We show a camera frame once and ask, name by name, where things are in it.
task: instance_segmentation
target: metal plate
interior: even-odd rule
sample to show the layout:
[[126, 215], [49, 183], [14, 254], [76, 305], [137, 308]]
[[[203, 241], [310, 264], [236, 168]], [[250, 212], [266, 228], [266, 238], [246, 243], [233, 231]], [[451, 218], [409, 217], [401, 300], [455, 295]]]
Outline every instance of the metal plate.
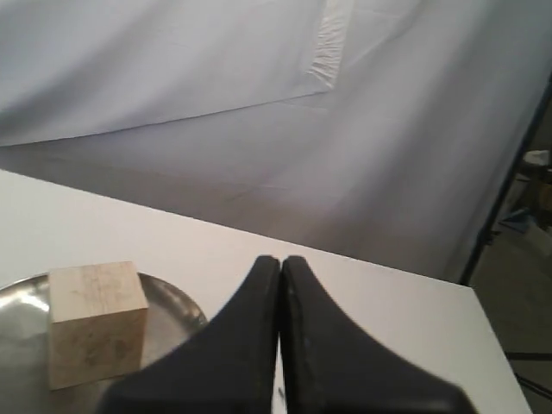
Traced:
[[[198, 305], [163, 280], [140, 275], [149, 302], [141, 365], [157, 361], [195, 334], [207, 320]], [[0, 291], [0, 412], [25, 414], [92, 413], [105, 379], [50, 391], [47, 386], [46, 275]]]

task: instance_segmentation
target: white table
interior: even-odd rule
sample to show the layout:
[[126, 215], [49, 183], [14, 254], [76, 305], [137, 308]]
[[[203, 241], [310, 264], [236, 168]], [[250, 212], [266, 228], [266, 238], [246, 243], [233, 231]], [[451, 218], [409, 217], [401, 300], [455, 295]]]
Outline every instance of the white table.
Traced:
[[211, 318], [260, 254], [303, 255], [372, 337], [462, 386], [480, 414], [530, 414], [470, 288], [0, 172], [0, 285], [55, 267], [132, 260]]

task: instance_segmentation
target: round metal dish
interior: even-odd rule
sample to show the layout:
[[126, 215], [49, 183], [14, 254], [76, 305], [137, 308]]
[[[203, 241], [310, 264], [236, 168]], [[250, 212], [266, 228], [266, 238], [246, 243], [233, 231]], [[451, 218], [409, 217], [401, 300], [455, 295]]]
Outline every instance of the round metal dish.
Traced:
[[[207, 320], [185, 293], [163, 280], [140, 275], [149, 302], [141, 365], [158, 360], [195, 334]], [[105, 379], [50, 391], [47, 386], [48, 280], [36, 276], [0, 291], [0, 412], [93, 413]]]

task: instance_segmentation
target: floor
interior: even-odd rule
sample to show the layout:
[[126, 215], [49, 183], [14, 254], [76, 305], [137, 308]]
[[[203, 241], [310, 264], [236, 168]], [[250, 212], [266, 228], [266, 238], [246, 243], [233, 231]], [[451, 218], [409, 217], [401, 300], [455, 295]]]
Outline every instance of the floor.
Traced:
[[[506, 351], [552, 353], [552, 259], [523, 235], [503, 229], [486, 248], [471, 283]], [[514, 370], [552, 390], [552, 362], [514, 362]], [[524, 389], [535, 414], [552, 403]]]

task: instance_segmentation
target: wooden block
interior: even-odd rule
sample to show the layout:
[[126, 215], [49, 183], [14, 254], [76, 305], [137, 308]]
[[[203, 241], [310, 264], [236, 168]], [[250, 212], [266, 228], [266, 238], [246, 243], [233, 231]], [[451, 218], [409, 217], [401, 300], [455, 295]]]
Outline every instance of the wooden block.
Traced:
[[131, 262], [50, 272], [49, 385], [140, 369], [147, 300]]

